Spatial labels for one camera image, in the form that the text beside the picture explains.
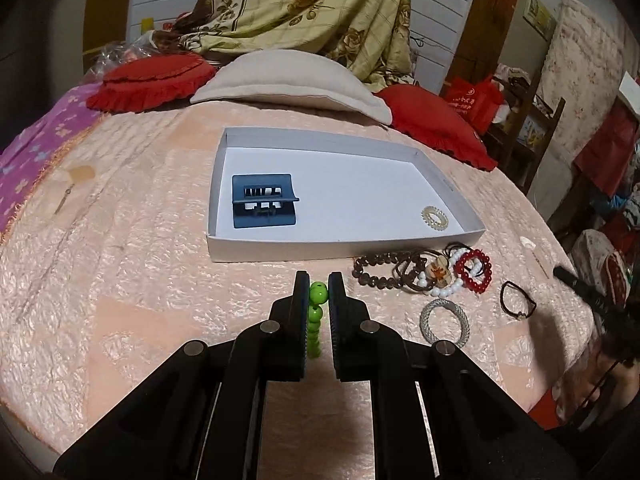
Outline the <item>right red ruffled cushion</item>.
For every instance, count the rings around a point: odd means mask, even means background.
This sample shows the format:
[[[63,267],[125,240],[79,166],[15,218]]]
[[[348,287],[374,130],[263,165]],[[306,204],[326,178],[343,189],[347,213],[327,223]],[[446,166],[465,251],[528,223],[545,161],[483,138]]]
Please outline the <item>right red ruffled cushion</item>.
[[[390,108],[397,131],[476,169],[498,167],[472,126],[440,96],[414,84],[393,84],[375,96]]]

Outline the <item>left red ruffled cushion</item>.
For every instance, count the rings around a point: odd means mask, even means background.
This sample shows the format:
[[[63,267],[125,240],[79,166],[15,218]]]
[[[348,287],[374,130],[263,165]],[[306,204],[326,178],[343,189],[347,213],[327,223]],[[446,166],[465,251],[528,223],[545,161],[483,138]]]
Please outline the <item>left red ruffled cushion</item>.
[[[194,53],[140,58],[106,74],[86,105],[90,110],[110,114],[155,110],[190,99],[216,73],[213,65]]]

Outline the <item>beige pillow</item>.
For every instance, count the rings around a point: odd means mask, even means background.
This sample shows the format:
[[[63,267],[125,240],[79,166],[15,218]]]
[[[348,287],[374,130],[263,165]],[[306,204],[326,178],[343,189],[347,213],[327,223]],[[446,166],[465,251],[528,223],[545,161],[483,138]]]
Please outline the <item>beige pillow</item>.
[[[191,98],[193,104],[222,100],[354,112],[386,126],[393,121],[385,102],[346,67],[297,50],[242,54],[218,70]]]

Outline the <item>pink quilted bedspread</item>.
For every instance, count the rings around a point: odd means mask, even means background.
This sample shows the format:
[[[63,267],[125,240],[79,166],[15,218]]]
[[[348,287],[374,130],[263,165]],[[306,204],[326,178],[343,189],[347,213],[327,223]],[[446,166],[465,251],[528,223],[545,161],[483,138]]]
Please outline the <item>pink quilted bedspread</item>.
[[[101,120],[28,196],[1,247],[1,399],[42,442],[65,451],[179,344],[219,342],[255,323],[291,289],[290,262],[214,263],[206,192],[225,126],[321,130],[405,143],[344,114],[209,103]],[[585,350],[588,308],[546,280],[564,250],[499,171],[434,154],[486,224],[480,247],[496,280],[526,288],[527,322],[499,307],[499,285],[462,294],[465,351],[522,408],[531,408]]]

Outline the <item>white cardboard tray box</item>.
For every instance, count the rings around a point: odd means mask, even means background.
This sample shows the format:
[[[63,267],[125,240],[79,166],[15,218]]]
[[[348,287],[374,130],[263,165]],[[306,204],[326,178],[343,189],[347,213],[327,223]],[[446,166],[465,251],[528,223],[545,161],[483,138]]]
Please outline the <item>white cardboard tray box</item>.
[[[235,229],[232,177],[290,174],[294,226]],[[418,148],[320,131],[229,127],[209,192],[207,245],[215,262],[349,258],[475,244],[484,222]]]

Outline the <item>white shell hairpin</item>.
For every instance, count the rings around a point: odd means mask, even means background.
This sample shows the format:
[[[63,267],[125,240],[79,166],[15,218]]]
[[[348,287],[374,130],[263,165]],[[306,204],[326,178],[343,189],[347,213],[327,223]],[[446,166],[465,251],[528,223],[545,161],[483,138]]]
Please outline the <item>white shell hairpin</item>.
[[[537,245],[526,236],[520,237],[520,243],[523,247],[524,255],[527,261],[532,266],[534,266],[546,280],[548,280],[550,278],[550,275],[548,273],[546,265],[539,255]]]

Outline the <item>blue plastic hair claw clip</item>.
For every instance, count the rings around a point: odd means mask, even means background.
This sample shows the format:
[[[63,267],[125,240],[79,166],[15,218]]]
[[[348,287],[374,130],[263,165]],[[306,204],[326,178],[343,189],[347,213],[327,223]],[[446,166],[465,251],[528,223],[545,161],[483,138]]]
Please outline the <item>blue plastic hair claw clip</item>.
[[[294,226],[298,201],[290,174],[235,174],[232,177],[235,229]]]

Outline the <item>wooden chair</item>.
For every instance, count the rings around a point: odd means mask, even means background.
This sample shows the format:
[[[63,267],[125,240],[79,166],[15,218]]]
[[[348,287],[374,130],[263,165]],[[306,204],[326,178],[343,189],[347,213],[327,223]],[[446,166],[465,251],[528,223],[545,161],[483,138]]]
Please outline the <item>wooden chair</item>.
[[[541,70],[530,81],[522,75],[491,78],[502,91],[508,109],[502,122],[489,126],[484,142],[498,168],[523,194],[533,184],[566,103],[561,98],[555,106],[549,105],[538,91],[540,81]]]

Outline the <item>purple floral sheet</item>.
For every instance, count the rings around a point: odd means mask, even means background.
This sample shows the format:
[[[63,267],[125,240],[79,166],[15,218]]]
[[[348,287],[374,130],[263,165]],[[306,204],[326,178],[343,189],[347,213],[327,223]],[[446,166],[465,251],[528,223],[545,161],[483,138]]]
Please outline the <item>purple floral sheet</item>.
[[[100,120],[102,114],[87,107],[99,88],[95,82],[68,90],[1,154],[1,237],[43,177]]]

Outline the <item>red shopping bag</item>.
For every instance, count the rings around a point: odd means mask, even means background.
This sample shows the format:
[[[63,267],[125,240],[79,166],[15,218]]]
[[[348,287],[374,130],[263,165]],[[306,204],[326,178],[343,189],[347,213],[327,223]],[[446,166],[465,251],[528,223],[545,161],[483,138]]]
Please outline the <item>red shopping bag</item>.
[[[477,84],[456,77],[447,88],[444,100],[484,136],[503,103],[503,95],[490,77]]]

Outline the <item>floral yellow quilt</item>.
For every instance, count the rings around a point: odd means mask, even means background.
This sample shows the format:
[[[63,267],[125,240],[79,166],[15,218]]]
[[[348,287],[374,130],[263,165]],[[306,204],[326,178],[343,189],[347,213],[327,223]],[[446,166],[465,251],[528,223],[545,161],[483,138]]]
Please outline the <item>floral yellow quilt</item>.
[[[314,53],[379,92],[413,81],[410,18],[410,0],[198,0],[152,40],[164,53],[215,61],[258,50]]]

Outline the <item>red ruffled cushion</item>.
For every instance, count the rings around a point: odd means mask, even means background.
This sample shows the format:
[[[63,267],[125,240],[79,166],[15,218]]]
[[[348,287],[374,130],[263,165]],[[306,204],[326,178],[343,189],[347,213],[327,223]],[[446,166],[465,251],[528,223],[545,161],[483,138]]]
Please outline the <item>red ruffled cushion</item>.
[[[414,84],[393,84],[375,96],[390,108],[397,131],[476,169],[498,167],[472,126],[440,96]]]
[[[110,114],[155,110],[190,99],[216,73],[213,65],[194,53],[140,58],[106,74],[86,105],[90,110]]]

